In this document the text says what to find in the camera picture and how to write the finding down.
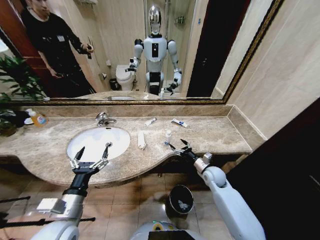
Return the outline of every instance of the mirror frame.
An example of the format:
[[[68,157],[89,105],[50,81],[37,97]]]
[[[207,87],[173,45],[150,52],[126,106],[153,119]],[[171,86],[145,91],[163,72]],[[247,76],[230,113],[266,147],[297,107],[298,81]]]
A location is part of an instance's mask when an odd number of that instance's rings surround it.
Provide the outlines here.
[[[73,98],[52,98],[50,101],[10,101],[1,104],[2,106],[98,106],[98,105],[225,105],[232,92],[237,86],[256,50],[258,49],[269,26],[275,18],[279,8],[284,0],[273,0],[263,21],[258,28],[251,44],[246,51],[237,71],[235,72],[227,91],[222,99],[211,99],[210,97],[194,97],[188,99],[167,99],[167,100],[83,100]],[[16,48],[6,37],[5,33],[0,31],[0,37],[8,44],[8,47],[16,52]]]

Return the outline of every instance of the black trash can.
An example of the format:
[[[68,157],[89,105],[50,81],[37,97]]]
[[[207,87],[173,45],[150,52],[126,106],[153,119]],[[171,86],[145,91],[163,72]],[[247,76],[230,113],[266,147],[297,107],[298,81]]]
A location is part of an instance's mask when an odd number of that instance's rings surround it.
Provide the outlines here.
[[[187,215],[193,207],[194,197],[189,188],[184,185],[176,185],[167,198],[169,212],[176,213],[176,215]]]
[[[112,90],[117,91],[120,89],[120,84],[117,82],[116,78],[111,78],[109,82]]]

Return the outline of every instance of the toothpaste tube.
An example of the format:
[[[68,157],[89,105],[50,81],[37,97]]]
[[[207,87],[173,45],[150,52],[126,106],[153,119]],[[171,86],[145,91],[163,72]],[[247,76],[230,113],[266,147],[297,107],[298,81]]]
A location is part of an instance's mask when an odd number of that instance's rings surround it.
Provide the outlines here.
[[[188,125],[185,123],[185,122],[183,122],[183,121],[179,121],[179,120],[177,120],[177,119],[172,119],[172,121],[171,121],[172,123],[176,123],[176,124],[179,124],[179,125],[181,125],[182,127],[188,127]]]
[[[154,123],[156,120],[157,120],[157,119],[154,117],[154,118],[152,118],[152,119],[150,119],[150,120],[148,120],[148,121],[145,121],[145,122],[144,122],[144,125],[149,126],[150,124]]]

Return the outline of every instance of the orange bottle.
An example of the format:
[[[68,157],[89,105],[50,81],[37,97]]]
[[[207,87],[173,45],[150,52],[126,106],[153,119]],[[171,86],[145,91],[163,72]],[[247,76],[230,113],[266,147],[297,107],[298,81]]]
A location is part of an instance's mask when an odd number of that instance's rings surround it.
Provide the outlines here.
[[[31,117],[34,125],[36,125],[37,127],[43,127],[48,123],[48,119],[36,111],[30,111],[29,116]]]

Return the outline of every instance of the door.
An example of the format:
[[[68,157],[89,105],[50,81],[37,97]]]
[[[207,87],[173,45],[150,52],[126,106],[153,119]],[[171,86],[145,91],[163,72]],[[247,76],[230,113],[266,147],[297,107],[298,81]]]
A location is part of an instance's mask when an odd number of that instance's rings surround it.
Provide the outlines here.
[[[44,92],[51,98],[61,97],[54,84],[55,80],[28,38],[25,26],[20,19],[23,9],[24,6],[20,0],[0,1],[0,36],[16,57],[26,59],[28,65],[39,76]]]
[[[250,0],[209,0],[187,97],[210,97]]]

